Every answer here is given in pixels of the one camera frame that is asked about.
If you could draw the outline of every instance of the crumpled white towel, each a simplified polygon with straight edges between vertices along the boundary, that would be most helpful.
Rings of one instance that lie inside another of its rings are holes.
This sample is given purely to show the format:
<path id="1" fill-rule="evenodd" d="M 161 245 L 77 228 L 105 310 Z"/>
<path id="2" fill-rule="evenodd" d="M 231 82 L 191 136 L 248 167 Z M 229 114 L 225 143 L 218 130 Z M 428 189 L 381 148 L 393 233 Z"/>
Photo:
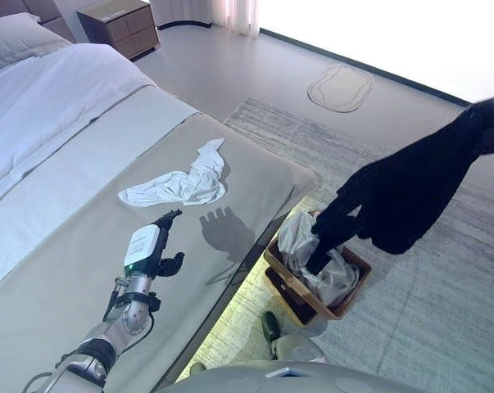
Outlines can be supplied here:
<path id="1" fill-rule="evenodd" d="M 306 211 L 299 211 L 289 217 L 278 234 L 278 249 L 283 264 L 294 273 L 326 305 L 339 305 L 356 287 L 360 279 L 357 266 L 348 264 L 338 250 L 327 254 L 331 260 L 318 273 L 311 274 L 306 262 L 320 242 L 311 231 L 315 217 Z"/>
<path id="2" fill-rule="evenodd" d="M 188 174 L 169 172 L 149 182 L 120 192 L 118 197 L 127 205 L 147 207 L 158 203 L 183 202 L 184 205 L 202 205 L 217 201 L 224 195 L 220 183 L 224 162 L 217 149 L 224 138 L 213 139 L 197 150 L 199 157 L 190 165 Z"/>

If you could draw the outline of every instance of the gray rug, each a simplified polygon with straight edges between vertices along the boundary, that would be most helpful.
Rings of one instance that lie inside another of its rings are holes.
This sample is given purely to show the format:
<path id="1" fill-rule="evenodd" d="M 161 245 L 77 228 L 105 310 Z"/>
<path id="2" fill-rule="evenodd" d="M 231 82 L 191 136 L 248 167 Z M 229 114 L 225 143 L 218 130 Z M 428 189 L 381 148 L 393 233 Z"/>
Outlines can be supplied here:
<path id="1" fill-rule="evenodd" d="M 318 174 L 304 209 L 325 207 L 353 172 L 388 154 L 251 98 L 226 123 Z M 311 337 L 332 364 L 429 392 L 494 392 L 494 195 L 464 184 L 404 255 L 360 239 L 348 246 L 374 273 L 343 319 L 296 327 L 265 285 L 261 259 L 193 360 L 216 367 L 269 359 L 260 325 L 269 309 L 283 332 Z"/>

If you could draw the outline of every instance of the white duvet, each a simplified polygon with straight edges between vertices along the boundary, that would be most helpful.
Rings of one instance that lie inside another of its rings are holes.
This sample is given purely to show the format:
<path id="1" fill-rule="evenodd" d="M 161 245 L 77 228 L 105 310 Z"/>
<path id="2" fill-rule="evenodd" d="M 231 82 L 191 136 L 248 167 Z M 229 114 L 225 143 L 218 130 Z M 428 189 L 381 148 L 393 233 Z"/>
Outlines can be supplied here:
<path id="1" fill-rule="evenodd" d="M 194 113 L 105 45 L 0 71 L 0 281 Z"/>
<path id="2" fill-rule="evenodd" d="M 92 120 L 153 84 L 107 45 L 72 45 L 0 70 L 0 198 Z"/>

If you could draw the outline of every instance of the gray floor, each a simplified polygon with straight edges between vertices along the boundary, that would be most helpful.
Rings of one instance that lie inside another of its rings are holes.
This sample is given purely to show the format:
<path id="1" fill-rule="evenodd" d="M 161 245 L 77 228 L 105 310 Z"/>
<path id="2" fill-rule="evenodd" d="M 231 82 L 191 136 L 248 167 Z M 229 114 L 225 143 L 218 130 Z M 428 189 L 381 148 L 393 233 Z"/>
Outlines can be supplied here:
<path id="1" fill-rule="evenodd" d="M 161 49 L 136 61 L 167 92 L 221 121 L 245 98 L 254 97 L 356 142 L 400 148 L 460 113 L 454 104 L 377 75 L 357 111 L 329 111 L 311 102 L 306 90 L 334 63 L 264 35 L 251 40 L 196 26 L 161 31 Z M 479 159 L 465 181 L 494 192 L 494 156 Z"/>

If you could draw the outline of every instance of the robotic arm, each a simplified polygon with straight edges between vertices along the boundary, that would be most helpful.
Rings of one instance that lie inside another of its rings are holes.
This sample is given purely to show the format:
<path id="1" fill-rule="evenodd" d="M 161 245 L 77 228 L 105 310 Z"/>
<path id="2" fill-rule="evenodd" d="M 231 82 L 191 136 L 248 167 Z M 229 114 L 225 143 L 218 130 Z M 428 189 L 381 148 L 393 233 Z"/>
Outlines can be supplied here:
<path id="1" fill-rule="evenodd" d="M 38 393 L 100 393 L 112 366 L 129 343 L 143 332 L 152 313 L 158 311 L 161 301 L 150 292 L 156 276 L 177 274 L 184 254 L 162 259 L 168 233 L 174 218 L 181 210 L 171 211 L 154 223 L 140 228 L 132 235 L 125 257 L 125 277 L 116 278 L 102 322 L 94 327 L 79 347 L 67 355 L 56 371 L 39 388 Z"/>

